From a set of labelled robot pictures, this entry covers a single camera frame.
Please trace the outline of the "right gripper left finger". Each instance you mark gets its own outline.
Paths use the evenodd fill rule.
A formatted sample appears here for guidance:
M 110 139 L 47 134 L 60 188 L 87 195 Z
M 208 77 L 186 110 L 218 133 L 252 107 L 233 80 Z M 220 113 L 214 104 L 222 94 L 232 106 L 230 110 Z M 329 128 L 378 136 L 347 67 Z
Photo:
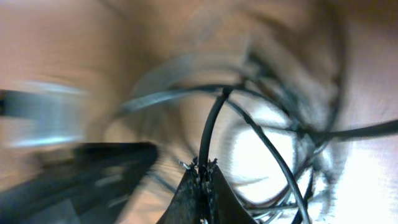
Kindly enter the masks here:
M 166 211 L 157 224 L 205 223 L 205 193 L 202 178 L 197 170 L 198 161 L 179 162 L 185 173 Z

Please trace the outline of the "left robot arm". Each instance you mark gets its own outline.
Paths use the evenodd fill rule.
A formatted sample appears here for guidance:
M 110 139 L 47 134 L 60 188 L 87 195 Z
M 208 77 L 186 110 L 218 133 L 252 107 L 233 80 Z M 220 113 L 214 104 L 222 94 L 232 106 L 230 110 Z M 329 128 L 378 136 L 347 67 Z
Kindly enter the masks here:
M 43 82 L 1 90 L 2 223 L 116 223 L 155 164 L 151 142 L 88 142 L 83 97 Z

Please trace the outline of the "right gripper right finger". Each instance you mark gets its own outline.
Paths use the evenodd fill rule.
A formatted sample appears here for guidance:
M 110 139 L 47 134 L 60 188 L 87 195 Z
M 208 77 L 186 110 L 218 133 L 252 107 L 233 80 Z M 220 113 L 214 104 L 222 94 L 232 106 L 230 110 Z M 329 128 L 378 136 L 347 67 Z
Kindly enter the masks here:
M 209 161 L 205 172 L 205 218 L 211 224 L 256 224 L 238 201 L 217 159 Z

